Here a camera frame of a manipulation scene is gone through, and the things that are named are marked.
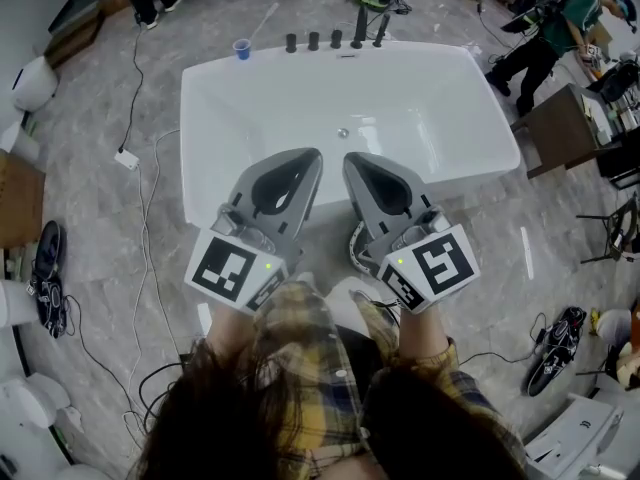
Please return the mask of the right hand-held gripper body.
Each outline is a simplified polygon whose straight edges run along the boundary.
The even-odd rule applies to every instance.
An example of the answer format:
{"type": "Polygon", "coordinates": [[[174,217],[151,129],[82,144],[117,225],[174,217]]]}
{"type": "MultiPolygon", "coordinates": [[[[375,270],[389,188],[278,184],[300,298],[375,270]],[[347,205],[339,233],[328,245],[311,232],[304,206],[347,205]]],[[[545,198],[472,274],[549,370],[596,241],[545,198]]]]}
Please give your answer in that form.
{"type": "Polygon", "coordinates": [[[419,314],[480,277],[469,239],[430,202],[413,170],[380,155],[351,152],[343,178],[359,224],[349,241],[352,263],[419,314]]]}

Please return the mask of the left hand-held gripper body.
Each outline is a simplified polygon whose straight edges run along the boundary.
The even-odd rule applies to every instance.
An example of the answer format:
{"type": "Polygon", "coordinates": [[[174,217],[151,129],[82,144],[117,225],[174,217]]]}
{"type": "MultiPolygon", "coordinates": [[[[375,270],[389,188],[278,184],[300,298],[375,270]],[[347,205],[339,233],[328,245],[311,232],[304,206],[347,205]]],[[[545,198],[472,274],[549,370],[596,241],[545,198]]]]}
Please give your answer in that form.
{"type": "Polygon", "coordinates": [[[316,148],[276,153],[248,167],[217,219],[199,232],[184,282],[233,310],[254,314],[294,272],[323,171],[316,148]]]}

